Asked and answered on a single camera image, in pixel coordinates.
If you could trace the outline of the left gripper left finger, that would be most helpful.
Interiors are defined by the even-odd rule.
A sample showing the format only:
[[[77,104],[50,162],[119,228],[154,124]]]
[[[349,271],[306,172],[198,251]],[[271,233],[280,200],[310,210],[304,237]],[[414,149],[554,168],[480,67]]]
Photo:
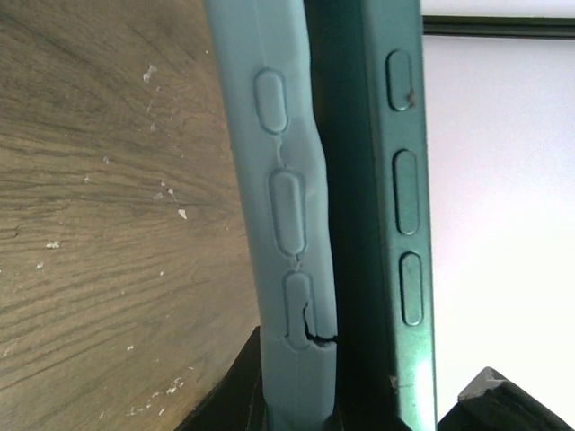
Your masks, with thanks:
[[[176,427],[176,431],[261,431],[260,328],[255,327],[225,376]]]

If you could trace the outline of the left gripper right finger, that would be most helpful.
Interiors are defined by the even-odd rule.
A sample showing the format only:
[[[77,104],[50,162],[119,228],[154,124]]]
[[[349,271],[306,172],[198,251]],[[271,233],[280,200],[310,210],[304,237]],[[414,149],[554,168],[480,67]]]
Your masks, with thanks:
[[[487,366],[458,394],[441,431],[572,431],[563,419]]]

